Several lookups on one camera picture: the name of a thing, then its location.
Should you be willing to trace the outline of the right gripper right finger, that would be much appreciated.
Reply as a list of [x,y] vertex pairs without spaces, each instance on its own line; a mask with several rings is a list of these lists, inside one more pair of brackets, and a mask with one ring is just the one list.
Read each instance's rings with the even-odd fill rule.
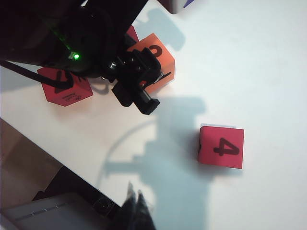
[[153,219],[141,190],[138,191],[137,199],[137,229],[156,230]]

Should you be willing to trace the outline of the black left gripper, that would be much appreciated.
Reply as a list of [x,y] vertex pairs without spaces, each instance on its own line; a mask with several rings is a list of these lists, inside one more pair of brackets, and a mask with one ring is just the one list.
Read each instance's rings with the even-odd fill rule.
[[144,89],[134,82],[118,79],[112,92],[122,106],[129,107],[135,104],[144,115],[150,115],[160,104],[158,99],[151,98]]

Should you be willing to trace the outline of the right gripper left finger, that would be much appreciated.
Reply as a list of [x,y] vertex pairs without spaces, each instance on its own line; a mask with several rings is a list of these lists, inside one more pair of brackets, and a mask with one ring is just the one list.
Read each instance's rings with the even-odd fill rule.
[[126,200],[123,203],[120,212],[118,229],[119,230],[136,230],[136,193],[131,182],[128,183]]

